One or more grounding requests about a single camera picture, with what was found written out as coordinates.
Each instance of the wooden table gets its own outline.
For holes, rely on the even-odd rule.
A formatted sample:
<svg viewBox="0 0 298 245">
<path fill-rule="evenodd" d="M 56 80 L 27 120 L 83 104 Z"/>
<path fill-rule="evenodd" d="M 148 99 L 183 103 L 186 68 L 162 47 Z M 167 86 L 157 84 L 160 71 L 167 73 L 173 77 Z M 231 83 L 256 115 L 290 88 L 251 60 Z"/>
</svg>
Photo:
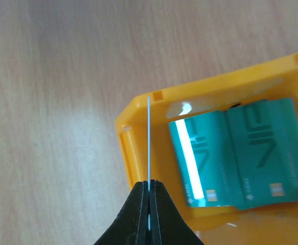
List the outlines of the wooden table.
<svg viewBox="0 0 298 245">
<path fill-rule="evenodd" d="M 100 237 L 134 96 L 294 52 L 298 1 L 0 0 L 0 245 Z"/>
</svg>

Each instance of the black hole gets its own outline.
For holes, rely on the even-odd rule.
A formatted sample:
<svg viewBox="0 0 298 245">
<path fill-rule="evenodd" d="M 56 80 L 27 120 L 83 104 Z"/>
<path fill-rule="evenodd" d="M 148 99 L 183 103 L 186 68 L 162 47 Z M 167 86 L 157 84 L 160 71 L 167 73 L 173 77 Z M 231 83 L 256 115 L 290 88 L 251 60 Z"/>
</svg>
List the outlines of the black hole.
<svg viewBox="0 0 298 245">
<path fill-rule="evenodd" d="M 236 103 L 236 104 L 232 105 L 230 108 L 235 108 L 235 107 L 238 107 L 240 105 L 241 105 L 241 103 Z"/>
</svg>

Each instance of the plastic tray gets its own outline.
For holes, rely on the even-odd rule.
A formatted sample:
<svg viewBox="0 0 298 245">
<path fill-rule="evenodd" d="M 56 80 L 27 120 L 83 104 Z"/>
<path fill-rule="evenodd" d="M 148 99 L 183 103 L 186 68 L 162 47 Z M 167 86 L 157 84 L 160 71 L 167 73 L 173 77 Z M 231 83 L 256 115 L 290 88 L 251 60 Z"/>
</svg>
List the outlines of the plastic tray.
<svg viewBox="0 0 298 245">
<path fill-rule="evenodd" d="M 240 212 L 235 207 L 190 208 L 186 205 L 168 123 L 213 110 L 226 110 L 237 103 L 248 104 L 261 99 L 284 97 L 294 98 L 298 113 L 298 54 L 135 97 L 116 120 L 130 188 L 137 181 L 147 178 L 148 96 L 152 101 L 152 179 L 165 184 L 190 228 L 208 230 L 248 217 L 248 213 Z M 273 217 L 278 218 L 277 221 L 281 217 L 293 217 L 298 228 L 298 203 L 254 209 L 254 217 Z M 271 230 L 274 225 L 269 220 L 264 223 L 263 230 Z M 295 230 L 286 230 L 288 235 L 291 232 L 297 236 Z"/>
</svg>

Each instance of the white arrow symbol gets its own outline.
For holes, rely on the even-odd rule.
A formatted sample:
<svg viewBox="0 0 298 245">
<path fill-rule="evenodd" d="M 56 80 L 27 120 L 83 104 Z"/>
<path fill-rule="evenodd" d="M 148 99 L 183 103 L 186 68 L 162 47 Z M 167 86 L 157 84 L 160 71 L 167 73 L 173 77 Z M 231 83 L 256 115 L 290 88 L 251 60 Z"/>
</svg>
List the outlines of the white arrow symbol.
<svg viewBox="0 0 298 245">
<path fill-rule="evenodd" d="M 247 195 L 246 198 L 248 198 L 250 201 L 252 201 L 253 198 L 255 198 L 253 195 Z"/>
</svg>

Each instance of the beige square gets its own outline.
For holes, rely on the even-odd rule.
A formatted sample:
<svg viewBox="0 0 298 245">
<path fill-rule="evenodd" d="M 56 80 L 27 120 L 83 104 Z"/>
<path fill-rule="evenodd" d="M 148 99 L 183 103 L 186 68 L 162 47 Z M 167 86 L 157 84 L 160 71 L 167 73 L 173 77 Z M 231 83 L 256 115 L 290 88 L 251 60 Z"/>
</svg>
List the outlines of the beige square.
<svg viewBox="0 0 298 245">
<path fill-rule="evenodd" d="M 272 183 L 269 184 L 270 192 L 273 197 L 283 197 L 285 196 L 284 188 L 282 183 Z"/>
<path fill-rule="evenodd" d="M 214 189 L 206 190 L 206 194 L 207 194 L 207 200 L 209 202 L 217 202 L 218 201 L 217 194 Z"/>
</svg>

